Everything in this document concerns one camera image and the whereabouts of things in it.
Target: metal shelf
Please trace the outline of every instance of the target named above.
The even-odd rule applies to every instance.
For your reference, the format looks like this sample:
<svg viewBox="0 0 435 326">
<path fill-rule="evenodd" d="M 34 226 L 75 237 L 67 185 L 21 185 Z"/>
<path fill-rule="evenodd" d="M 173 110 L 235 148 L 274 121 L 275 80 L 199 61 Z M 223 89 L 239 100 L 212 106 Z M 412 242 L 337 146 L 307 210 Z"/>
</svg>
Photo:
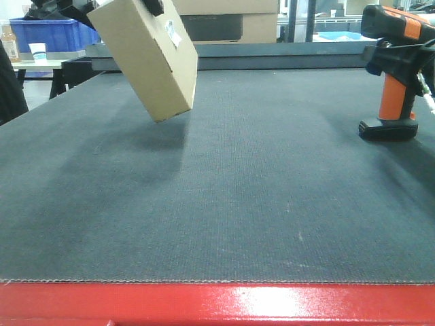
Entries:
<svg viewBox="0 0 435 326">
<path fill-rule="evenodd" d="M 327 17 L 327 18 L 316 18 L 316 23 L 321 24 L 334 24 L 337 22 L 361 22 L 361 16 L 353 16 L 353 17 Z M 306 24 L 306 20 L 297 20 L 296 24 Z M 278 25 L 285 26 L 288 24 L 288 17 L 285 15 L 278 15 Z"/>
</svg>

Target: orange handheld scanner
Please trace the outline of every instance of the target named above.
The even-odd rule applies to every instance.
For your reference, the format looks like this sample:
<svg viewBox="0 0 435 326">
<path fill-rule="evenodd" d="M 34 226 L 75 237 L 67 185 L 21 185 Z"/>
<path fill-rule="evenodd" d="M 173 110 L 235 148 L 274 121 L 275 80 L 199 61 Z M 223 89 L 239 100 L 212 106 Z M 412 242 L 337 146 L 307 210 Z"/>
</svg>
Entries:
<svg viewBox="0 0 435 326">
<path fill-rule="evenodd" d="M 407 12 L 368 5 L 361 22 L 363 36 L 378 39 L 363 59 L 373 75 L 385 73 L 379 116 L 360 122 L 360 136 L 369 140 L 408 140 L 417 134 L 412 112 L 415 96 L 423 96 L 422 74 L 434 94 L 435 26 Z"/>
</svg>

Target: plastic bottle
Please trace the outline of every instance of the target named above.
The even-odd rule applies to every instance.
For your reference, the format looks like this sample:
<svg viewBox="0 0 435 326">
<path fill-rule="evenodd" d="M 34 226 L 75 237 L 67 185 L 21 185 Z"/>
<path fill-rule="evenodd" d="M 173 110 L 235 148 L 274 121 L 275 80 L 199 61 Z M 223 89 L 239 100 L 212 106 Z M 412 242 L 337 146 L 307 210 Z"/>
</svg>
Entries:
<svg viewBox="0 0 435 326">
<path fill-rule="evenodd" d="M 12 30 L 10 24 L 4 24 L 2 27 L 1 41 L 3 47 L 6 50 L 7 56 L 11 62 L 20 62 L 20 52 L 18 51 L 18 44 L 16 42 L 16 36 Z"/>
</svg>

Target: label on box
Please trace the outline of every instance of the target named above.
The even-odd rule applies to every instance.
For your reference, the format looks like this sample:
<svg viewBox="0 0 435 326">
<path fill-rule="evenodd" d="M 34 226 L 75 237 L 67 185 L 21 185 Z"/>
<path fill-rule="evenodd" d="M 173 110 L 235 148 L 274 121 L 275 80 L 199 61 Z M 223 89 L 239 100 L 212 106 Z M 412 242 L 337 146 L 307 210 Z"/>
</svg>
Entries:
<svg viewBox="0 0 435 326">
<path fill-rule="evenodd" d="M 178 48 L 182 38 L 175 31 L 174 21 L 168 20 L 164 27 L 166 29 L 166 32 L 168 32 L 168 35 L 171 38 L 172 43 L 174 43 L 174 46 Z"/>
<path fill-rule="evenodd" d="M 18 59 L 20 52 L 18 52 L 18 47 L 15 41 L 3 41 L 3 47 L 7 53 L 9 59 Z"/>
</svg>

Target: fabric texture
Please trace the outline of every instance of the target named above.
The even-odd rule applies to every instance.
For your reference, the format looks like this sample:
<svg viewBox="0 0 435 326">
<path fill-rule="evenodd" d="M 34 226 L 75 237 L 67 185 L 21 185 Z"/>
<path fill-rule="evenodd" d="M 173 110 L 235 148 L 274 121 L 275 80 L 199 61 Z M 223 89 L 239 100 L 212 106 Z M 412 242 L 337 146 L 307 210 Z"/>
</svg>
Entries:
<svg viewBox="0 0 435 326">
<path fill-rule="evenodd" d="M 0 279 L 435 282 L 435 117 L 370 143 L 383 78 L 203 71 L 155 124 L 100 75 L 0 128 Z"/>
</svg>

